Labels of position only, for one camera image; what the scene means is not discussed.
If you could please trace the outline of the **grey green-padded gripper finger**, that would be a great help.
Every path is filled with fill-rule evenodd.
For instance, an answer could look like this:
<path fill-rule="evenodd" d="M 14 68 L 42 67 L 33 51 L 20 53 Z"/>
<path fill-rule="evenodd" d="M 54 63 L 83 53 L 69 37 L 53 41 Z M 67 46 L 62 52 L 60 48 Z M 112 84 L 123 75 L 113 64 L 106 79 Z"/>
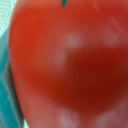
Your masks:
<path fill-rule="evenodd" d="M 23 128 L 8 60 L 7 37 L 0 39 L 0 128 Z"/>

